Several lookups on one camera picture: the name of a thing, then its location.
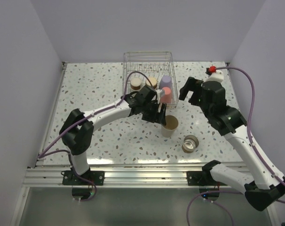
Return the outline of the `coral pink cup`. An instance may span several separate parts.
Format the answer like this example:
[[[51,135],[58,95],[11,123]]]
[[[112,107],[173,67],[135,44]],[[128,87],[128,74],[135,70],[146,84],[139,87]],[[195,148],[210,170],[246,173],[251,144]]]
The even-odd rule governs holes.
[[[163,87],[164,95],[160,98],[161,103],[171,104],[172,103],[172,91],[169,87]]]

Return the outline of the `tall beige cup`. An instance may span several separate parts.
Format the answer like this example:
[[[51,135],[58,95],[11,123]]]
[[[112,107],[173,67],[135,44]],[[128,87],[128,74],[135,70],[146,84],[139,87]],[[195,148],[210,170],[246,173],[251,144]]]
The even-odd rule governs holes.
[[[171,137],[179,125],[178,119],[172,115],[166,116],[166,125],[161,126],[161,134],[163,137]]]

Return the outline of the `lavender plastic cup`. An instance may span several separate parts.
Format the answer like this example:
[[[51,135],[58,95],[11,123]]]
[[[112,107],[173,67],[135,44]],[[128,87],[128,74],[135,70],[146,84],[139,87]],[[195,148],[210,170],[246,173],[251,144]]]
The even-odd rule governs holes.
[[[163,89],[164,87],[172,89],[172,78],[168,75],[164,75],[160,80],[159,89]]]

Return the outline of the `steel cup with brown band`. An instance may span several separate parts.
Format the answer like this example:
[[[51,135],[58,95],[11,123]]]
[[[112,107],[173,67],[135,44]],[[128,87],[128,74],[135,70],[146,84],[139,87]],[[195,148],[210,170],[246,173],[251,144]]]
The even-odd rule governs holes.
[[[153,87],[154,89],[156,89],[158,86],[158,80],[155,77],[149,77],[148,79],[146,79],[145,85]]]

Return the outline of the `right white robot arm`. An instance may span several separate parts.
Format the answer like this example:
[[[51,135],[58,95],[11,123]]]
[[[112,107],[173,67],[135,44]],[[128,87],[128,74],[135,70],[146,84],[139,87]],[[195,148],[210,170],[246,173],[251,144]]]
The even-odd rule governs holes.
[[[213,160],[202,167],[200,176],[188,172],[200,186],[222,183],[242,193],[249,204],[258,211],[285,194],[285,175],[267,157],[247,130],[247,121],[241,112],[227,105],[225,89],[218,81],[202,81],[189,77],[180,89],[179,100],[192,92],[189,103],[201,108],[209,124],[228,141],[239,154],[250,175]]]

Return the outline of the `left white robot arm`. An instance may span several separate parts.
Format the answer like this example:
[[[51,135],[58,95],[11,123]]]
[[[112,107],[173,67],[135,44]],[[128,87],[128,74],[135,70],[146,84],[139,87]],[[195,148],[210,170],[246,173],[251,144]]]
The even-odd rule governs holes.
[[[164,90],[145,85],[139,91],[124,93],[120,100],[111,105],[86,112],[79,109],[71,111],[59,132],[59,137],[70,152],[69,182],[94,185],[93,173],[87,162],[87,149],[93,133],[102,126],[137,114],[141,114],[144,121],[165,125],[166,104],[159,103],[164,96]]]

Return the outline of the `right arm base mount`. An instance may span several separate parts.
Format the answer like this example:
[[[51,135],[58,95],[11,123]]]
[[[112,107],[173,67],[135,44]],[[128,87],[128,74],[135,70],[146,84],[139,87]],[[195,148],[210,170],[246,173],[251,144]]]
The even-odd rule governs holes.
[[[206,171],[187,171],[186,179],[188,186],[217,186],[219,184]]]

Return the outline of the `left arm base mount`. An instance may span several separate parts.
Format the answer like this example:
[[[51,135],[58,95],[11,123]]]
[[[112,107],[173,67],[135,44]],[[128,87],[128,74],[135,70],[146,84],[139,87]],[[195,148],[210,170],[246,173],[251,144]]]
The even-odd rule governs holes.
[[[104,171],[88,171],[81,176],[76,176],[72,170],[65,170],[61,172],[63,176],[62,184],[64,186],[84,186],[96,185],[102,186],[105,179]]]

